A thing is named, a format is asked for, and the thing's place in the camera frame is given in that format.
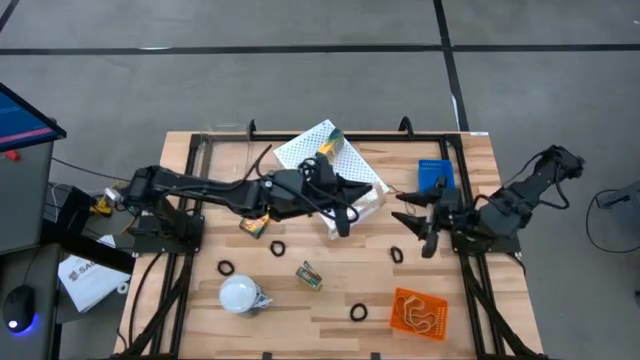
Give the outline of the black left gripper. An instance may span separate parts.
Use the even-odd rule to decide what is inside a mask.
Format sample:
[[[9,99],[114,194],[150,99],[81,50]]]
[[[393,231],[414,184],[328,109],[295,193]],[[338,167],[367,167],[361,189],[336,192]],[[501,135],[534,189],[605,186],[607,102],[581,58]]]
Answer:
[[[342,177],[321,153],[304,159],[294,170],[274,172],[272,185],[275,220],[317,213],[334,222],[339,237],[350,235],[350,215],[369,207],[373,189],[370,183]]]

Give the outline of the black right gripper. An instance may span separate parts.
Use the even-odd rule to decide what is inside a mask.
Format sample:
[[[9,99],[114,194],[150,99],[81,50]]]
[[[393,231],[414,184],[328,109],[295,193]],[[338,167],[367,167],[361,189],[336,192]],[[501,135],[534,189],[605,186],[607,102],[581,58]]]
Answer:
[[[396,198],[417,206],[432,206],[432,214],[414,216],[392,212],[391,215],[407,227],[419,240],[424,240],[422,257],[432,258],[437,250],[439,232],[453,233],[457,251],[470,254],[480,253],[480,242],[473,237],[471,223],[473,211],[462,204],[461,193],[447,186],[447,178],[441,175],[435,184],[424,192],[398,193]]]

